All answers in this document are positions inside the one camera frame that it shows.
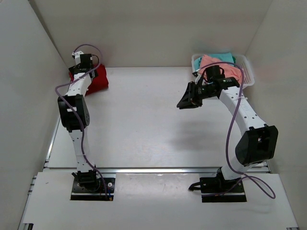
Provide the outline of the red t shirt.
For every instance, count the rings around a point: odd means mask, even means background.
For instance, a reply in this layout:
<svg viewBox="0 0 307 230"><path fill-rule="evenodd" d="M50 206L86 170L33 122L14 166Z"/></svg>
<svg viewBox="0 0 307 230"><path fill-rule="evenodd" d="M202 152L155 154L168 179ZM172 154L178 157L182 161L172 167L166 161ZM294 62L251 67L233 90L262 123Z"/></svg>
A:
<svg viewBox="0 0 307 230"><path fill-rule="evenodd" d="M89 69L78 69L75 66L69 68L69 76L71 81L75 80L75 77L81 77L86 71ZM99 65L96 69L98 72L98 76L94 79L91 79L89 74L87 74L84 78L73 83L69 86L68 91L65 95L73 96L73 95L83 95L87 96L92 93L105 90L108 88L108 79L106 77L106 69L105 66Z"/></svg>

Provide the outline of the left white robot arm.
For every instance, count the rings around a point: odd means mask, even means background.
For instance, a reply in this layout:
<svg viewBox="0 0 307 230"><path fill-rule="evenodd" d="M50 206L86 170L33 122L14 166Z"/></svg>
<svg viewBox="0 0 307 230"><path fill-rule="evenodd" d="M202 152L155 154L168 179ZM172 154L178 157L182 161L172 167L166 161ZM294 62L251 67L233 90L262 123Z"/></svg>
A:
<svg viewBox="0 0 307 230"><path fill-rule="evenodd" d="M74 74L73 81L55 88L63 127L66 128L74 147L77 172L72 175L80 187L94 192L100 186L100 178L90 160L87 127L90 124L85 94L92 83L89 72Z"/></svg>

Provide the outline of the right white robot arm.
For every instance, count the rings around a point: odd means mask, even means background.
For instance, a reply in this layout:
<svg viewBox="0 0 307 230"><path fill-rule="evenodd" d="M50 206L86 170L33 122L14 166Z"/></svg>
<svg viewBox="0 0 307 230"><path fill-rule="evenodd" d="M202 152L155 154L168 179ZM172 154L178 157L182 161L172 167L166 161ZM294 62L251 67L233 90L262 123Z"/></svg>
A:
<svg viewBox="0 0 307 230"><path fill-rule="evenodd" d="M177 108L198 108L204 99L212 97L217 97L227 107L233 116L231 123L236 123L241 133L235 156L226 160L227 165L220 169L222 175L215 179L217 190L226 192L232 187L232 180L254 165L274 157L278 129L268 125L256 114L233 77L217 79L202 86L189 82Z"/></svg>

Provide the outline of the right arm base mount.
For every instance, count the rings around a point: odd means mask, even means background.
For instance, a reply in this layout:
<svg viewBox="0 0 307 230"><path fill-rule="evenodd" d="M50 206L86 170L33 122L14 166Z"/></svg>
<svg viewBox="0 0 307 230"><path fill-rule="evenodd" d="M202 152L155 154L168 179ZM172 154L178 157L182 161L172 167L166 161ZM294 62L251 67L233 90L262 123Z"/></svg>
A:
<svg viewBox="0 0 307 230"><path fill-rule="evenodd" d="M188 190L200 191L202 203L247 202L242 178L225 180L221 172L217 172L215 177L200 177Z"/></svg>

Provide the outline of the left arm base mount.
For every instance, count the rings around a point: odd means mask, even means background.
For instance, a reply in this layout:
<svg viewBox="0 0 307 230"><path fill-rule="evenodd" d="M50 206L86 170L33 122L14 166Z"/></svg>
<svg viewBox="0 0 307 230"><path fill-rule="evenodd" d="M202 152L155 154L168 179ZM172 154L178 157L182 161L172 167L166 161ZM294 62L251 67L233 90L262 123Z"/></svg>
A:
<svg viewBox="0 0 307 230"><path fill-rule="evenodd" d="M73 172L74 177L71 197L72 201L113 201L116 185L114 175L103 177L90 170L88 172Z"/></svg>

